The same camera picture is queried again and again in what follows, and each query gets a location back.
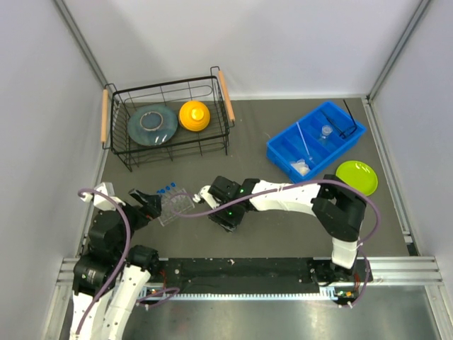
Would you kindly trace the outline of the plastic bag of cotton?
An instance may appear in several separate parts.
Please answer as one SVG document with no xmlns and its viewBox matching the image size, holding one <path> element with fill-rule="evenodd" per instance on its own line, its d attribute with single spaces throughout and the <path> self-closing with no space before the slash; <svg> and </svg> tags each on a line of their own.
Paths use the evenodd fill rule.
<svg viewBox="0 0 453 340">
<path fill-rule="evenodd" d="M 301 176 L 306 176 L 311 171 L 311 169 L 309 168 L 309 165 L 305 162 L 304 159 L 300 159 L 298 161 L 291 162 L 290 165 Z"/>
</svg>

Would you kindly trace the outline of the small clear glass flask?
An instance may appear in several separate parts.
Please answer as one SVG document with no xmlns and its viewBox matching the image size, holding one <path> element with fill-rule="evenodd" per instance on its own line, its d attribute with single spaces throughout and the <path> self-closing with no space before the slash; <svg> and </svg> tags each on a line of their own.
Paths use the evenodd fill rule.
<svg viewBox="0 0 453 340">
<path fill-rule="evenodd" d="M 330 125 L 323 125 L 319 135 L 319 142 L 322 145 L 327 145 L 328 138 L 333 132 L 333 128 Z"/>
</svg>

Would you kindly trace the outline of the glass stirring rod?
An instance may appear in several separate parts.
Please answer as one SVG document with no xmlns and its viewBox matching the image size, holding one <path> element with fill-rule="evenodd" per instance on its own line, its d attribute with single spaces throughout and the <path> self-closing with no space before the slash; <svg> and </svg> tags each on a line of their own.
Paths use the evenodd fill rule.
<svg viewBox="0 0 453 340">
<path fill-rule="evenodd" d="M 298 128 L 300 137 L 301 137 L 302 142 L 303 142 L 303 144 L 304 144 L 304 148 L 305 148 L 305 150 L 306 150 L 307 156 L 308 156 L 308 158 L 309 158 L 309 161 L 310 161 L 313 165 L 315 165 L 315 163 L 314 163 L 314 158 L 312 157 L 312 155 L 311 155 L 311 153 L 310 153 L 310 151 L 309 151 L 308 144 L 306 143 L 306 139 L 305 139 L 304 133 L 302 132 L 302 128 L 301 128 L 299 122 L 296 122 L 296 124 L 297 124 L 297 128 Z"/>
</svg>

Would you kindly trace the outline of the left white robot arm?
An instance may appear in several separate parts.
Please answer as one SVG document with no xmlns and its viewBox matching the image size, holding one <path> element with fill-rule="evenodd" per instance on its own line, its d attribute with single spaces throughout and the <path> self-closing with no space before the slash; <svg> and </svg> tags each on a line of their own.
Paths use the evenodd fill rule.
<svg viewBox="0 0 453 340">
<path fill-rule="evenodd" d="M 111 183 L 81 189 L 82 201 L 98 213 L 88 232 L 86 253 L 73 273 L 71 339 L 121 339 L 147 281 L 160 274 L 157 250 L 132 246 L 135 231 L 161 215 L 159 194 L 132 189 L 137 205 L 118 198 Z"/>
</svg>

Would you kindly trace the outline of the clear test tube rack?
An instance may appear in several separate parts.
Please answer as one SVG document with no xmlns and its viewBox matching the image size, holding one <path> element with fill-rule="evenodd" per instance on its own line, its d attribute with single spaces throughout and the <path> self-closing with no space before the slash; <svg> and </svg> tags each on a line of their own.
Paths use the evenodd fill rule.
<svg viewBox="0 0 453 340">
<path fill-rule="evenodd" d="M 187 191 L 184 188 L 172 188 L 161 195 L 162 212 L 158 217 L 162 227 L 168 225 L 178 218 L 177 213 L 188 213 L 195 207 L 194 202 L 185 194 Z"/>
</svg>

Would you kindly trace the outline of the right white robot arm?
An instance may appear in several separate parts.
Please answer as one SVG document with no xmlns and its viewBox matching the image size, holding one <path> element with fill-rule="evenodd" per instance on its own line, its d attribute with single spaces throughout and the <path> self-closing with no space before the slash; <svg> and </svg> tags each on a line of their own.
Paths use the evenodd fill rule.
<svg viewBox="0 0 453 340">
<path fill-rule="evenodd" d="M 218 176 L 199 195 L 211 209 L 231 203 L 209 215 L 209 219 L 233 232 L 249 211 L 279 210 L 316 217 L 332 237 L 331 275 L 338 280 L 349 279 L 357 269 L 357 246 L 365 217 L 365 199 L 341 186 L 334 175 L 324 176 L 332 183 L 310 183 L 295 186 L 247 178 L 242 184 Z"/>
</svg>

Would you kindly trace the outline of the black wire ring stand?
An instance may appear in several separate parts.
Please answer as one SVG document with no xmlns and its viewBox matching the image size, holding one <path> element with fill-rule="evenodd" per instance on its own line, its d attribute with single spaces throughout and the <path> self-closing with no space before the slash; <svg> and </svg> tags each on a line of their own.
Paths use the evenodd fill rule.
<svg viewBox="0 0 453 340">
<path fill-rule="evenodd" d="M 343 99 L 342 107 L 333 102 L 324 103 L 321 114 L 332 125 L 341 139 L 347 140 L 357 132 L 357 121 L 345 99 Z"/>
</svg>

